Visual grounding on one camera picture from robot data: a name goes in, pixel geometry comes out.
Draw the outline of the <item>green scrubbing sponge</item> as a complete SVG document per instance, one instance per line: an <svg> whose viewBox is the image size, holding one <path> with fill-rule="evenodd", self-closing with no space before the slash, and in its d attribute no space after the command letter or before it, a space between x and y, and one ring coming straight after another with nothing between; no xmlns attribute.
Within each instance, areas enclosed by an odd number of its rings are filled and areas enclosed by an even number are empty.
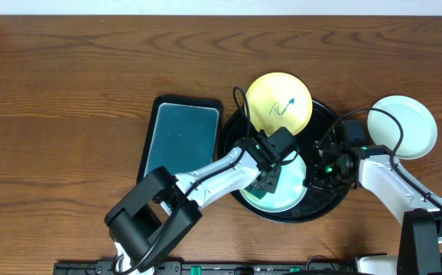
<svg viewBox="0 0 442 275"><path fill-rule="evenodd" d="M267 194L267 192L265 190L258 189L258 188L252 187L252 186L245 188L244 193L248 197L250 197L251 199L253 199L255 201L259 201Z"/></svg>

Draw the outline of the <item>light blue plate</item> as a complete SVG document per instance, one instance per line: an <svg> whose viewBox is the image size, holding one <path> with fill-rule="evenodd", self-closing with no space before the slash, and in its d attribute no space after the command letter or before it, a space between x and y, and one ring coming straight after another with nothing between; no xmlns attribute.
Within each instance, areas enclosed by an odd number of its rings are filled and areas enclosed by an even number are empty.
<svg viewBox="0 0 442 275"><path fill-rule="evenodd" d="M307 187L303 186L306 178L306 164L300 155L290 164L281 166L281 175L275 193L268 193L259 201L255 201L240 190L244 200L255 209L268 212L284 212L294 208L304 197Z"/></svg>

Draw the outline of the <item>pale green plate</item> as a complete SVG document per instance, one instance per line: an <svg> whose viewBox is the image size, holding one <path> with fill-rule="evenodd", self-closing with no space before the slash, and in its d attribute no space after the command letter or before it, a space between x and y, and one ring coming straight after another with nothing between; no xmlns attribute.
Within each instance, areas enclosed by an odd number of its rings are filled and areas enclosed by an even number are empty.
<svg viewBox="0 0 442 275"><path fill-rule="evenodd" d="M404 136L396 157L413 160L428 154L437 141L437 124L431 112L419 101L403 96L391 95L380 99L373 108L381 109L400 123ZM386 114L370 111L367 128L376 145L393 149L400 138L399 127Z"/></svg>

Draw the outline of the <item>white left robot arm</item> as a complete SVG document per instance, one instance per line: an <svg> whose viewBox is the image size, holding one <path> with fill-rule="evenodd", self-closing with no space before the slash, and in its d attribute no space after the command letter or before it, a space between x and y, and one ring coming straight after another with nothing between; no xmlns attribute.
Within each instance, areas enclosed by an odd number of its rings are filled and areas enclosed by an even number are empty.
<svg viewBox="0 0 442 275"><path fill-rule="evenodd" d="M198 223L203 208L252 185L288 154L256 144L235 147L195 171L172 175L165 167L152 170L104 218L118 251L113 273L152 273Z"/></svg>

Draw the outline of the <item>black round tray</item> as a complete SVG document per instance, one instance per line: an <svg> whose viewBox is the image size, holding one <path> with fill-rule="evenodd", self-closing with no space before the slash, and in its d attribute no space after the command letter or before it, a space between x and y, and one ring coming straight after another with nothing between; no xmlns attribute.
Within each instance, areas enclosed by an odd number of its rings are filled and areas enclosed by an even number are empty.
<svg viewBox="0 0 442 275"><path fill-rule="evenodd" d="M338 114L321 101L313 100L313 111L308 125L295 136L300 152L299 155L307 165L307 171L311 172L320 157L314 142L323 137L327 129L338 118ZM232 148L234 143L240 139L246 128L246 121L241 112L234 112L220 132L217 148L217 157L224 157ZM236 190L231 193L232 197L248 211L273 222L281 223L304 223L310 222L335 209L345 198L348 192L335 194L331 192L320 192L309 189L302 200L294 207L279 213L269 213L258 210L256 207L242 197L242 193Z"/></svg>

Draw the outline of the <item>black rectangular water tray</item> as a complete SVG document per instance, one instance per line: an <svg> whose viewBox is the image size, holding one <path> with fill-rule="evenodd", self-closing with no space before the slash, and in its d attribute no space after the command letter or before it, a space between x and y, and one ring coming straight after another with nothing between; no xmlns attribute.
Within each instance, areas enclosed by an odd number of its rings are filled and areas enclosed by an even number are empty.
<svg viewBox="0 0 442 275"><path fill-rule="evenodd" d="M160 95L153 103L137 181L158 167L174 175L213 162L222 103L178 95Z"/></svg>

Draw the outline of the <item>yellow plate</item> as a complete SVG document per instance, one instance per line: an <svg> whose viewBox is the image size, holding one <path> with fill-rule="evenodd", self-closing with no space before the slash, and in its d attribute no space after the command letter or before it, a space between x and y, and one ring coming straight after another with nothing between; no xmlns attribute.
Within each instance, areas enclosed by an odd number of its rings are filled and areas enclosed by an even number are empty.
<svg viewBox="0 0 442 275"><path fill-rule="evenodd" d="M309 123L313 100L309 89L296 76L268 73L257 78L246 93L251 123L257 131L274 134L280 127L293 135Z"/></svg>

